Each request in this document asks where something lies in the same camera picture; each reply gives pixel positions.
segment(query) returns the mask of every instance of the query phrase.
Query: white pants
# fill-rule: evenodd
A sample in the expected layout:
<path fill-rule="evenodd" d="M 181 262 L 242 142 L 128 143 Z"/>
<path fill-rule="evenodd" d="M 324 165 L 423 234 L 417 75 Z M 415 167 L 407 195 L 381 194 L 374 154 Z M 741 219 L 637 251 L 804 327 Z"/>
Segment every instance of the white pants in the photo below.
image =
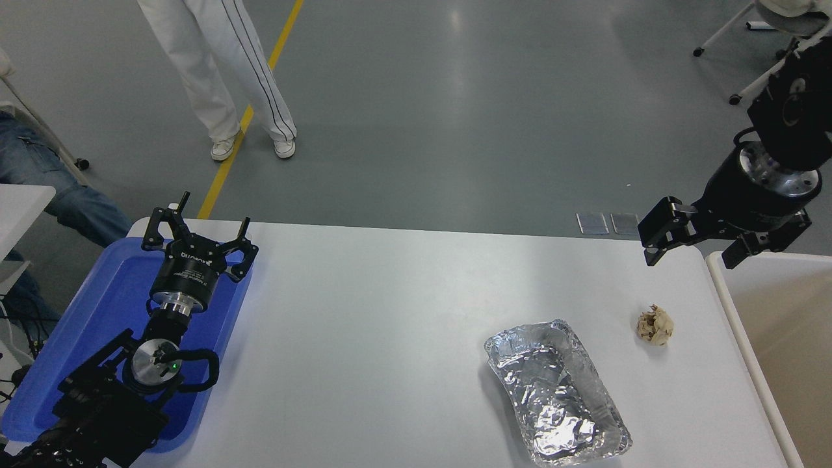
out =
<path fill-rule="evenodd" d="M 297 135 L 263 47 L 240 0 L 138 0 L 156 38 L 182 76 L 196 116 L 219 141 L 240 120 L 211 51 L 237 75 L 255 116 L 272 140 Z"/>

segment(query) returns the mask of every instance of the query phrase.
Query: white table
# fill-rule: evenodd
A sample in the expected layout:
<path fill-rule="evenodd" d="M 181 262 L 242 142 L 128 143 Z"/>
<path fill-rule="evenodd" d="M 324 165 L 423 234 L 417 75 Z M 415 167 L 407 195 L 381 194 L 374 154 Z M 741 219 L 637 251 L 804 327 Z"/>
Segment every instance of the white table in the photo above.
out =
<path fill-rule="evenodd" d="M 188 224 L 219 241 L 239 226 Z M 584 466 L 785 465 L 694 248 L 647 267 L 636 241 L 264 223 L 249 238 L 260 254 L 201 425 L 136 467 L 531 467 L 483 343 L 555 318 L 634 439 Z M 664 348 L 635 333 L 654 302 L 676 321 Z"/>
<path fill-rule="evenodd" d="M 11 289 L 29 263 L 4 261 L 3 258 L 14 248 L 54 196 L 54 187 L 0 184 L 0 296 Z M 0 353 L 3 355 L 3 359 L 0 360 L 0 376 L 3 379 L 8 379 L 12 372 L 20 367 L 15 356 L 25 357 L 7 348 L 7 343 L 12 344 L 15 341 L 13 333 L 7 324 L 0 324 Z M 8 393 L 12 386 L 2 383 L 0 389 Z M 7 402 L 0 403 L 0 418 L 6 406 Z"/>
<path fill-rule="evenodd" d="M 0 295 L 12 288 L 28 265 L 3 258 L 54 196 L 54 187 L 0 184 Z"/>
<path fill-rule="evenodd" d="M 54 196 L 54 187 L 0 184 L 0 259 L 14 248 Z"/>

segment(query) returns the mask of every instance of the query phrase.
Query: gray floor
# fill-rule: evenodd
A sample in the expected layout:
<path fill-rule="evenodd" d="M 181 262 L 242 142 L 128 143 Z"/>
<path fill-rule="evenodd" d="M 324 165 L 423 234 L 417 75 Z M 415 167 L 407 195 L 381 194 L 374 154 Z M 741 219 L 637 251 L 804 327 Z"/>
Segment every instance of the gray floor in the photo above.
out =
<path fill-rule="evenodd" d="M 746 1 L 309 0 L 275 70 L 297 155 L 253 126 L 211 217 L 580 236 L 575 212 L 692 202 L 750 125 L 728 96 L 788 42 L 738 24 L 694 58 Z M 268 54 L 292 2 L 245 4 Z M 134 2 L 3 2 L 0 45 L 94 187 L 133 219 L 186 189 L 196 216 L 218 166 Z M 791 251 L 832 254 L 829 208 Z M 20 249 L 63 308 L 99 249 L 43 218 Z"/>

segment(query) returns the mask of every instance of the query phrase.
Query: person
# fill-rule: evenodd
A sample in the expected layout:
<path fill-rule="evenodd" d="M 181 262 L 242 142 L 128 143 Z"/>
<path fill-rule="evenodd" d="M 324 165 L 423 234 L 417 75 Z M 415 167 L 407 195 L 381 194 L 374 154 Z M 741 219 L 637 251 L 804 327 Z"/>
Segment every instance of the person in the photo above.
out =
<path fill-rule="evenodd" d="M 297 129 L 277 89 L 260 39 L 240 0 L 138 0 L 180 73 L 191 107 L 208 128 L 211 157 L 230 156 L 240 120 L 211 51 L 229 65 L 280 159 L 295 154 Z"/>
<path fill-rule="evenodd" d="M 18 119 L 17 112 L 10 102 L 0 102 L 0 183 L 55 187 L 55 197 L 44 211 L 99 246 L 126 236 L 131 222 L 124 212 L 109 197 L 79 184 L 43 139 Z M 23 257 L 12 250 L 6 260 L 23 261 Z M 60 318 L 43 300 L 27 271 L 2 302 L 9 316 L 19 317 L 30 336 L 40 335 L 40 329 L 51 333 Z"/>

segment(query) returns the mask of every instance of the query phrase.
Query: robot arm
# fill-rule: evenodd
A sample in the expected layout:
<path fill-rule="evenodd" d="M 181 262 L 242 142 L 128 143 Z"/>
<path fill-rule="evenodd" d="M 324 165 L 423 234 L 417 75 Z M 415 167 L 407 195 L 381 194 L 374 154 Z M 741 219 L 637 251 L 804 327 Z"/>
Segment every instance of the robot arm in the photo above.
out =
<path fill-rule="evenodd" d="M 810 225 L 805 206 L 820 193 L 818 168 L 832 157 L 832 39 L 793 52 L 748 110 L 753 127 L 686 205 L 662 198 L 639 223 L 647 265 L 670 249 L 706 239 L 734 242 L 728 268 L 764 250 L 783 251 Z M 760 141 L 741 141 L 756 132 Z"/>
<path fill-rule="evenodd" d="M 225 244 L 191 233 L 181 217 L 187 198 L 186 192 L 176 208 L 156 208 L 145 233 L 142 248 L 163 251 L 165 260 L 150 291 L 159 306 L 148 312 L 142 335 L 136 339 L 124 330 L 70 373 L 58 385 L 63 395 L 52 409 L 59 421 L 19 454 L 0 452 L 0 467 L 98 468 L 105 458 L 128 467 L 156 443 L 168 423 L 162 409 L 177 392 L 204 391 L 217 382 L 216 353 L 181 350 L 181 338 L 191 314 L 208 308 L 220 274 L 241 281 L 257 247 L 245 238 L 248 218 Z M 171 226 L 172 241 L 163 242 L 161 222 Z M 229 267 L 225 257 L 238 250 L 243 261 Z M 208 379 L 185 383 L 181 367 L 200 360 L 208 362 Z"/>

